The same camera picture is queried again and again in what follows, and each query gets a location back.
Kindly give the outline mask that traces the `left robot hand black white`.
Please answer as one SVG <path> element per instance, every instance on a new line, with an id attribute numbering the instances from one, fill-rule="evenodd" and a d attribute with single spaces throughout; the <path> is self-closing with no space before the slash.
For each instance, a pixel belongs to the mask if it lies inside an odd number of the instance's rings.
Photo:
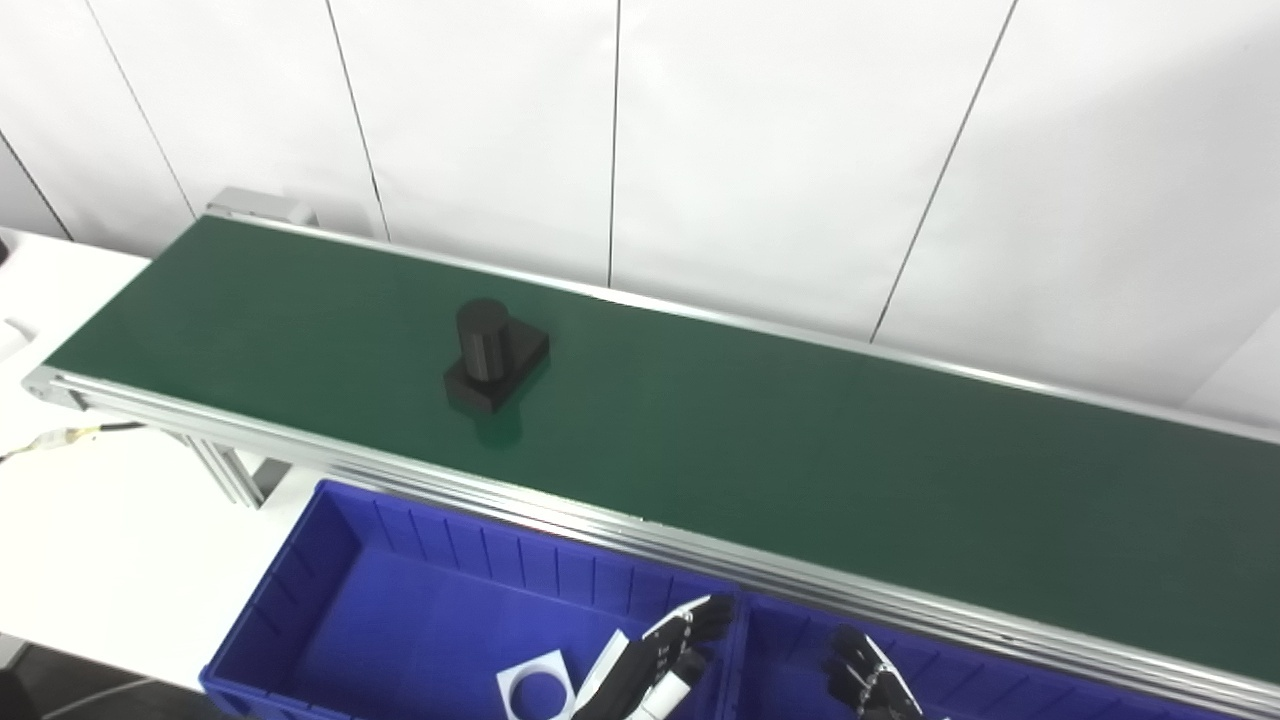
<path id="1" fill-rule="evenodd" d="M 616 632 L 576 692 L 572 719 L 668 719 L 710 670 L 735 598 L 704 594 L 669 610 L 640 638 Z"/>

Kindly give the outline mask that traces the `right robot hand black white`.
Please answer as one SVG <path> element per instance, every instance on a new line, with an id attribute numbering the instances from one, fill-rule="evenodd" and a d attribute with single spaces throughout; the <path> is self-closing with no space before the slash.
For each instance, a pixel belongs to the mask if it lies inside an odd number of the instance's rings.
<path id="1" fill-rule="evenodd" d="M 925 714 L 902 674 L 863 630 L 836 626 L 831 656 L 824 661 L 829 694 L 859 719 L 924 719 Z"/>

